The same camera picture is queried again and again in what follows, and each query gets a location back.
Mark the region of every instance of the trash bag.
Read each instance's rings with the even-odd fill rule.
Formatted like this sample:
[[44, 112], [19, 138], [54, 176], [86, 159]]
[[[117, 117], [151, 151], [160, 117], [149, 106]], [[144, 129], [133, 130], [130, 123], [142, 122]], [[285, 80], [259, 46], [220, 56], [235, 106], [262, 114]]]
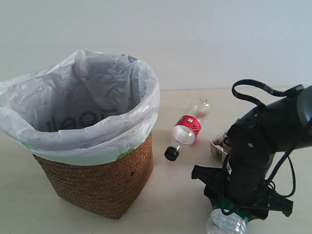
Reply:
[[159, 95], [145, 62], [79, 50], [55, 66], [0, 83], [0, 129], [51, 161], [109, 163], [149, 136]]

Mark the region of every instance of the table surface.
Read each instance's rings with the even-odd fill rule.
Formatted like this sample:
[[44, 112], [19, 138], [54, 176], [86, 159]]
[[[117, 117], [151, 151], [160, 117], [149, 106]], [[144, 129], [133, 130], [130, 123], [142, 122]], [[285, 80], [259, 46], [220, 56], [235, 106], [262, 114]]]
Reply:
[[[254, 88], [244, 89], [264, 103], [276, 98]], [[206, 96], [212, 111], [205, 119], [195, 144], [180, 153], [175, 162], [164, 157], [170, 131], [192, 98]], [[162, 91], [158, 121], [153, 129], [154, 169], [128, 212], [110, 220], [85, 211], [59, 198], [32, 155], [0, 134], [0, 234], [204, 234], [212, 210], [204, 196], [204, 184], [191, 179], [195, 164], [220, 167], [210, 153], [209, 139], [228, 129], [254, 105], [236, 99], [230, 89]], [[312, 148], [296, 150], [292, 160], [297, 190], [291, 198], [293, 213], [285, 217], [270, 212], [265, 220], [254, 220], [248, 233], [310, 233]], [[280, 158], [277, 154], [274, 163]], [[286, 162], [274, 179], [277, 191], [292, 188]]]

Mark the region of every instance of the black bottle cap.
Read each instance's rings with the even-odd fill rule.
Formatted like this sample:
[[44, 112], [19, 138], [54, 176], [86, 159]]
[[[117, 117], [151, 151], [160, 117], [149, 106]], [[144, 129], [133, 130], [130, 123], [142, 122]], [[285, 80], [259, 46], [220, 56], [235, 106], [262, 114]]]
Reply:
[[176, 150], [175, 147], [169, 146], [165, 152], [166, 159], [170, 161], [175, 161], [176, 158], [179, 156], [179, 151]]

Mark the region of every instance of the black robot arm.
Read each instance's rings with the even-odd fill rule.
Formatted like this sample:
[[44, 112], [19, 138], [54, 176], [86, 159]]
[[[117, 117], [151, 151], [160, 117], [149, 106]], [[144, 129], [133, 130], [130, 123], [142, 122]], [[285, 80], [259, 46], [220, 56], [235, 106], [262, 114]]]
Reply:
[[[240, 94], [238, 85], [252, 85], [282, 99], [265, 105], [258, 99]], [[312, 146], [312, 86], [295, 86], [285, 92], [277, 91], [256, 80], [240, 80], [233, 85], [235, 97], [250, 101], [256, 107], [238, 119], [228, 130], [224, 143], [231, 149], [222, 168], [194, 166], [193, 179], [206, 184], [204, 194], [212, 205], [221, 204], [223, 214], [246, 210], [252, 219], [265, 219], [269, 210], [289, 216], [293, 202], [287, 198], [295, 191], [295, 175], [290, 153]], [[268, 179], [266, 174], [276, 152], [285, 152]], [[283, 196], [275, 191], [273, 178], [288, 159], [293, 175], [293, 190]], [[230, 211], [222, 208], [224, 202], [233, 204]]]

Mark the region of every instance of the wicker basket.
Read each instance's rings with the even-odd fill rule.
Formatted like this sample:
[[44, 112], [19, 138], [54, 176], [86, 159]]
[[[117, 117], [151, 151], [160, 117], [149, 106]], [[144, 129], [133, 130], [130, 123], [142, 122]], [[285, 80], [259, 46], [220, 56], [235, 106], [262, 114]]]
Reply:
[[60, 197], [98, 215], [119, 219], [153, 170], [152, 135], [131, 153], [102, 165], [76, 166], [34, 157]]

